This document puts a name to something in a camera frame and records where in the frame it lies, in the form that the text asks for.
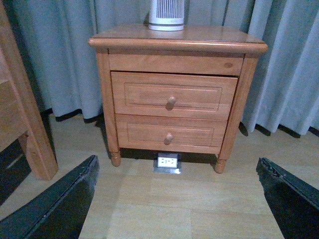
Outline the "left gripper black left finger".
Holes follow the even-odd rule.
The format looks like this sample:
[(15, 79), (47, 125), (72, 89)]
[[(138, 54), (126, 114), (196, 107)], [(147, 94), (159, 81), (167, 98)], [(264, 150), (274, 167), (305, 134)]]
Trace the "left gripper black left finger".
[(94, 197), (99, 160), (92, 155), (1, 220), (2, 239), (77, 239)]

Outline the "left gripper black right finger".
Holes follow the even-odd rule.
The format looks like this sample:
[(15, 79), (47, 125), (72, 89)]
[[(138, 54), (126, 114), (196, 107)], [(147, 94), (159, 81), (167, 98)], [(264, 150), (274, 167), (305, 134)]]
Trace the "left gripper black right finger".
[(265, 199), (286, 239), (319, 237), (319, 191), (267, 158), (256, 172)]

